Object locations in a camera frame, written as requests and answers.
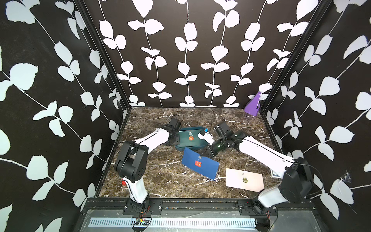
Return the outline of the dark green envelope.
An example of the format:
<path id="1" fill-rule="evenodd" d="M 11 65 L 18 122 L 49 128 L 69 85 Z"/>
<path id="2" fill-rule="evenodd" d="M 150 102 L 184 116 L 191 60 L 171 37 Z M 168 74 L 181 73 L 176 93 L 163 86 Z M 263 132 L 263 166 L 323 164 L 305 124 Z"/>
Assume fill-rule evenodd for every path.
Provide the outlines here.
<path id="1" fill-rule="evenodd" d="M 198 138 L 198 134 L 202 129 L 196 130 L 182 130 L 178 133 L 179 135 L 179 146 L 191 147 L 206 145 L 207 142 Z"/>

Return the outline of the teal plastic storage box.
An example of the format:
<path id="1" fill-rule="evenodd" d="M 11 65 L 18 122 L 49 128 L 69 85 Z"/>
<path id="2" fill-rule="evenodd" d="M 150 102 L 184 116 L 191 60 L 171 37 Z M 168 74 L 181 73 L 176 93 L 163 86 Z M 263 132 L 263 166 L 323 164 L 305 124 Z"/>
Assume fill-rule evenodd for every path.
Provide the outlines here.
<path id="1" fill-rule="evenodd" d="M 191 150 L 200 150 L 208 145 L 208 142 L 198 137 L 200 132 L 208 131 L 204 127 L 181 128 L 175 135 L 175 148 L 178 151 L 184 151 L 185 148 Z"/>

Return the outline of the dark blue envelope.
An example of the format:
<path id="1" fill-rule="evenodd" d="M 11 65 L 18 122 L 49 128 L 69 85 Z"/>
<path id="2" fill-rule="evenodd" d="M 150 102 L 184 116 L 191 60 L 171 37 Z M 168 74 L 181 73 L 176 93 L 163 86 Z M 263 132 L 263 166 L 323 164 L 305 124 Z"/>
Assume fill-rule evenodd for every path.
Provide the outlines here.
<path id="1" fill-rule="evenodd" d="M 199 153 L 189 148 L 184 149 L 182 164 L 194 172 L 212 180 L 215 180 L 219 168 L 219 162 L 208 157 L 202 157 Z"/>

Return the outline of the pale pink envelope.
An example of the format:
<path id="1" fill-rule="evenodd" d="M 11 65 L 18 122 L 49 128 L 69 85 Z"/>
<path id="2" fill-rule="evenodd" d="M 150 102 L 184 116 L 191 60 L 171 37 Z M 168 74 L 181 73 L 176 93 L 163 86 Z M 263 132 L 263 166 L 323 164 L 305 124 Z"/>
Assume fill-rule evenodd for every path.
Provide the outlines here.
<path id="1" fill-rule="evenodd" d="M 226 186 L 248 191 L 260 192 L 264 189 L 263 175 L 227 168 Z"/>

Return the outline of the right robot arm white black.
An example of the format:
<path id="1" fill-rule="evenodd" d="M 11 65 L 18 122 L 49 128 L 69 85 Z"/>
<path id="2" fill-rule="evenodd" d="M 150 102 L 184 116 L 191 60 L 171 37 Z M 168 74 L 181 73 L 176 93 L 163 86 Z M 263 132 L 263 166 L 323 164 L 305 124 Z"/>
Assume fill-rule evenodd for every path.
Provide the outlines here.
<path id="1" fill-rule="evenodd" d="M 219 136 L 217 140 L 207 129 L 198 134 L 199 139 L 208 143 L 202 152 L 203 156 L 213 158 L 219 152 L 233 148 L 263 163 L 282 179 L 279 185 L 261 190 L 249 204 L 260 214 L 277 204 L 301 203 L 314 186 L 307 160 L 301 157 L 294 159 L 275 151 L 241 130 L 232 131 L 225 122 L 214 127 L 214 130 Z"/>

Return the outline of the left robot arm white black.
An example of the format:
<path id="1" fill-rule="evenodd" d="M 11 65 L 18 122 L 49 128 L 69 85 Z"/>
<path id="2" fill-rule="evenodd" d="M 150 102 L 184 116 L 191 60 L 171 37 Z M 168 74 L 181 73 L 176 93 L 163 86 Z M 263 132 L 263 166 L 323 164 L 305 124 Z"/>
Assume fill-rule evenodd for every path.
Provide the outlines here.
<path id="1" fill-rule="evenodd" d="M 171 118 L 169 123 L 156 128 L 149 135 L 123 143 L 115 163 L 115 171 L 126 183 L 129 197 L 137 206 L 146 208 L 149 203 L 149 193 L 143 180 L 149 153 L 160 145 L 173 145 L 181 124 L 181 120 Z"/>

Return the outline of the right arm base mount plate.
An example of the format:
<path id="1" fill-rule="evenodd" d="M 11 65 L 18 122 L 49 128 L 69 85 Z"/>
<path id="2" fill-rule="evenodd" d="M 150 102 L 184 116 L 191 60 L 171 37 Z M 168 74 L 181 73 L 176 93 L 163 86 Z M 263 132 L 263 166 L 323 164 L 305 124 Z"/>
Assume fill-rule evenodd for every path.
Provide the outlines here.
<path id="1" fill-rule="evenodd" d="M 238 200 L 237 203 L 235 204 L 235 207 L 238 208 L 241 216 L 268 218 L 270 216 L 278 215 L 277 208 L 274 207 L 266 208 L 261 203 L 253 199 Z"/>

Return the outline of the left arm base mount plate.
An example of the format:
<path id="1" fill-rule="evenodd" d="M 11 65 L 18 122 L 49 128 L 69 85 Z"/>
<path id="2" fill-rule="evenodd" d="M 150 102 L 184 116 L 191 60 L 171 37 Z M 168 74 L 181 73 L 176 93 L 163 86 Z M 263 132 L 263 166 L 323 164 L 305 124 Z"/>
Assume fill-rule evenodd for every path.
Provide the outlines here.
<path id="1" fill-rule="evenodd" d="M 156 200 L 154 198 L 147 199 L 141 204 L 129 198 L 124 206 L 123 215 L 139 216 L 144 213 L 146 213 L 146 216 L 161 215 L 162 205 L 162 200 Z"/>

